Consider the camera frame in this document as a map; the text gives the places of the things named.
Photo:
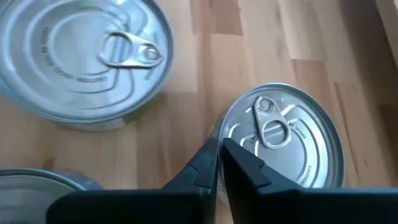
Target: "silver tin can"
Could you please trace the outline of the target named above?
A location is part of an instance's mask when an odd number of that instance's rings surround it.
[[[1,1],[0,33],[2,92],[79,129],[124,125],[173,59],[171,28],[152,0]]]
[[[268,83],[240,96],[213,136],[221,148],[231,138],[280,174],[303,187],[341,187],[343,148],[325,110],[290,85]],[[218,195],[228,204],[220,163]]]
[[[0,169],[0,223],[45,223],[49,206],[77,190],[101,187],[84,175],[40,169]]]

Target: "wooden table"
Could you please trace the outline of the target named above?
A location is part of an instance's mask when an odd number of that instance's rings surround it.
[[[397,74],[372,0],[156,1],[176,43],[159,102],[123,128],[89,133],[1,98],[2,167],[76,170],[106,188],[160,188],[236,97],[284,82],[311,94],[334,121],[346,186],[397,183]],[[217,219],[231,223],[220,202]]]

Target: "can lid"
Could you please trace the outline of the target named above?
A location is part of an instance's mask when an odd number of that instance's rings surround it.
[[[152,98],[173,57],[153,1],[13,0],[0,4],[0,83],[46,118],[95,123]]]
[[[42,170],[0,170],[0,223],[45,223],[48,207],[78,189],[61,180]]]
[[[269,83],[246,92],[224,117],[219,139],[224,138],[303,187],[343,184],[336,128],[313,98],[292,86]]]

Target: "can rim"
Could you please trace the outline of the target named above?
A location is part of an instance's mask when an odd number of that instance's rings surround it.
[[[0,178],[6,176],[18,176],[18,175],[26,175],[31,177],[41,177],[49,180],[54,180],[59,184],[64,184],[67,187],[72,188],[73,190],[86,190],[82,185],[78,184],[75,181],[72,181],[69,178],[66,178],[56,172],[35,169],[35,168],[25,168],[25,167],[15,167],[15,168],[1,168],[0,169]]]
[[[15,0],[5,1],[5,4],[2,7],[0,7],[0,18],[2,17],[3,12],[8,8],[9,4],[13,1],[15,1]],[[137,110],[138,108],[140,108],[141,106],[146,104],[148,101],[153,99],[153,97],[155,97],[155,95],[160,92],[160,89],[165,84],[167,77],[170,75],[170,70],[171,70],[171,68],[173,66],[173,62],[174,62],[174,40],[173,40],[174,35],[173,35],[173,30],[170,26],[169,20],[167,19],[167,17],[165,16],[163,11],[159,7],[159,5],[154,0],[145,0],[144,4],[148,4],[151,11],[157,17],[159,17],[159,22],[162,24],[162,27],[164,28],[164,31],[165,31],[165,35],[168,38],[167,45],[169,47],[168,54],[170,55],[170,58],[167,61],[167,65],[163,72],[162,78],[155,84],[153,89],[151,89],[151,91],[148,92],[146,97],[143,97],[143,99],[140,102],[134,104],[134,106],[130,106],[121,111],[107,114],[107,115],[102,115],[102,116],[91,116],[91,117],[65,116],[62,114],[54,113],[50,110],[39,108],[38,106],[35,106],[34,103],[32,103],[29,100],[22,97],[17,91],[11,91],[7,87],[7,83],[4,82],[4,80],[1,78],[1,74],[0,74],[0,92],[5,93],[6,98],[13,101],[15,104],[17,104],[21,108],[24,108],[27,111],[31,111],[43,118],[47,118],[52,121],[58,121],[58,122],[62,122],[62,123],[74,123],[74,124],[103,123],[103,122],[112,121],[114,119],[121,118],[124,115]]]
[[[336,129],[336,126],[333,124],[329,114],[319,105],[319,103],[309,94],[307,94],[305,91],[303,91],[301,88],[298,88],[296,86],[292,86],[292,85],[288,85],[285,83],[277,83],[277,82],[271,82],[271,83],[265,83],[259,86],[255,86],[254,88],[251,88],[248,91],[245,91],[239,98],[237,98],[236,100],[234,100],[231,105],[229,106],[228,111],[226,112],[223,121],[221,123],[220,126],[220,130],[223,130],[223,128],[226,125],[226,120],[227,117],[229,116],[229,114],[231,113],[232,108],[238,104],[238,102],[240,102],[242,99],[244,99],[244,97],[248,96],[248,94],[250,94],[251,92],[253,92],[255,89],[258,88],[265,88],[265,87],[280,87],[280,86],[284,86],[285,88],[290,88],[291,90],[295,90],[295,91],[301,91],[302,93],[304,93],[304,95],[300,95],[301,98],[303,98],[306,102],[309,103],[309,106],[311,106],[314,111],[319,115],[318,117],[320,118],[320,121],[322,122],[322,125],[325,127],[326,129],[326,133],[328,135],[328,138],[330,139],[336,139],[335,141],[330,141],[330,144],[332,146],[332,148],[334,150],[330,151],[331,152],[331,156],[333,158],[333,164],[334,167],[336,167],[336,169],[333,169],[333,173],[332,173],[332,177],[328,178],[325,182],[325,186],[324,187],[342,187],[345,181],[345,156],[344,156],[344,149],[343,149],[343,145],[341,144],[341,139],[340,139],[340,135],[338,134],[338,131]],[[223,145],[223,141],[222,141],[222,131],[220,131],[218,133],[218,147],[219,149],[222,148]],[[223,176],[223,171],[221,170],[221,166],[219,168],[219,177]]]

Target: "pull tab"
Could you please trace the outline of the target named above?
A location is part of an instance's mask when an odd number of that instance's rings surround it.
[[[286,119],[283,117],[280,109],[273,99],[267,96],[260,96],[257,98],[256,102],[254,103],[254,114],[256,115],[260,139],[267,148],[279,149],[286,146],[287,143],[290,142],[291,130],[286,122]],[[278,121],[280,124],[282,124],[282,127],[285,130],[285,139],[278,145],[273,145],[268,142],[264,135],[267,124],[272,121]]]
[[[123,62],[110,62],[104,56],[103,49],[105,42],[112,36],[124,37],[132,46],[132,52],[130,56]],[[163,61],[161,52],[153,42],[120,30],[112,30],[107,32],[107,35],[101,41],[97,56],[102,63],[113,68],[149,69],[158,66]]]

